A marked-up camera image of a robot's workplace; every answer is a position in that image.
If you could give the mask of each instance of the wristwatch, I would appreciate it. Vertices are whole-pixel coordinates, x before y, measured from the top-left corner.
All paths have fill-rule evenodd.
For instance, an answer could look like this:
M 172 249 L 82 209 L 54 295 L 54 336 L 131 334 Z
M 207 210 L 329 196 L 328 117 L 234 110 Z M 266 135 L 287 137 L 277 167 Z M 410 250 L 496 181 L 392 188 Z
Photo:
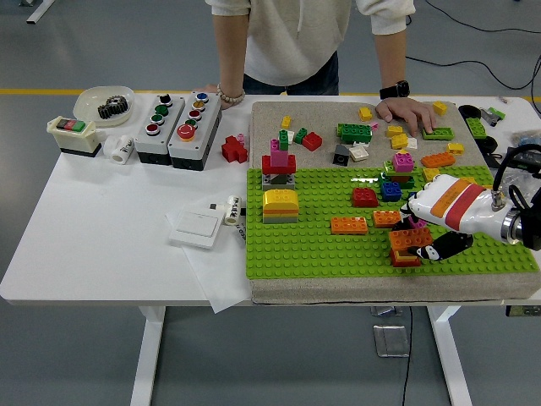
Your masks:
M 380 99 L 386 99 L 388 97 L 408 97 L 409 96 L 409 83 L 405 80 L 401 80 L 396 85 L 386 87 L 380 90 Z

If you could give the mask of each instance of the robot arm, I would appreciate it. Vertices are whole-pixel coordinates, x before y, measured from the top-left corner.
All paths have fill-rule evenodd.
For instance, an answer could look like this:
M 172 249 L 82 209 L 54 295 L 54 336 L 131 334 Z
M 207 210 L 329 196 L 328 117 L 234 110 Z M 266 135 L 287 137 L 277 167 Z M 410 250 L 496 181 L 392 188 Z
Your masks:
M 393 230 L 419 228 L 424 222 L 447 228 L 449 233 L 431 245 L 408 250 L 437 261 L 467 250 L 473 244 L 473 234 L 478 232 L 504 243 L 522 241 L 532 250 L 541 250 L 541 190 L 533 197 L 532 206 L 514 185 L 510 187 L 510 200 L 499 191 L 507 162 L 531 149 L 541 151 L 541 146 L 523 145 L 505 157 L 492 190 L 450 175 L 434 177 L 400 209 L 402 220 Z

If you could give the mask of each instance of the beaded bracelet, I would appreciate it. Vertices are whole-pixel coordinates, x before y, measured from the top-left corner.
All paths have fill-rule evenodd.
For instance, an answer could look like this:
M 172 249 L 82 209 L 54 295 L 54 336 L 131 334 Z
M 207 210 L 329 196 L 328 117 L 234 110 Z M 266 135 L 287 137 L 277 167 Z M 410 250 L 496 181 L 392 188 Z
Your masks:
M 218 88 L 218 96 L 225 102 L 231 103 L 231 104 L 238 104 L 242 100 L 244 100 L 244 97 L 246 96 L 246 93 L 243 90 L 243 93 L 239 97 L 229 97 L 223 94 L 223 91 L 221 91 L 220 84 L 217 86 Z

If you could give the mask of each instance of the red toy piece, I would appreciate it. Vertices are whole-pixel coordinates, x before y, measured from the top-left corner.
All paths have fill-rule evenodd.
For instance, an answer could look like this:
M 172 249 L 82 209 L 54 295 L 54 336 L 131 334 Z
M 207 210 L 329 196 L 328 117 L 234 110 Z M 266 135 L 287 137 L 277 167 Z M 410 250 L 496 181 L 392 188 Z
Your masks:
M 261 157 L 261 172 L 264 175 L 289 175 L 297 171 L 297 160 L 294 155 L 287 157 L 286 167 L 273 167 L 271 166 L 271 156 L 263 155 Z
M 321 144 L 323 144 L 323 140 L 314 131 L 303 138 L 303 145 L 312 152 L 321 147 Z
M 226 138 L 226 143 L 221 146 L 221 154 L 230 163 L 233 161 L 243 163 L 248 160 L 248 151 L 232 135 L 229 135 Z
M 352 192 L 353 207 L 377 207 L 378 196 L 371 188 L 354 188 Z

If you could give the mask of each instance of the orange lego brick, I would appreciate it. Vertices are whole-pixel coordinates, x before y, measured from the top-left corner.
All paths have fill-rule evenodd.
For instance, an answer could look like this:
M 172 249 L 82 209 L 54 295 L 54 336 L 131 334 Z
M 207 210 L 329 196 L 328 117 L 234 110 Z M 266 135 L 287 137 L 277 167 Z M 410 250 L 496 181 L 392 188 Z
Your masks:
M 399 211 L 374 211 L 372 214 L 376 228 L 392 228 L 401 220 Z
M 369 228 L 364 217 L 333 217 L 331 233 L 333 234 L 366 234 Z
M 428 228 L 413 230 L 391 231 L 389 233 L 391 248 L 394 251 L 407 250 L 410 247 L 424 247 L 433 242 L 432 234 Z
M 456 159 L 449 152 L 427 155 L 421 158 L 421 163 L 425 167 L 448 167 L 456 162 Z

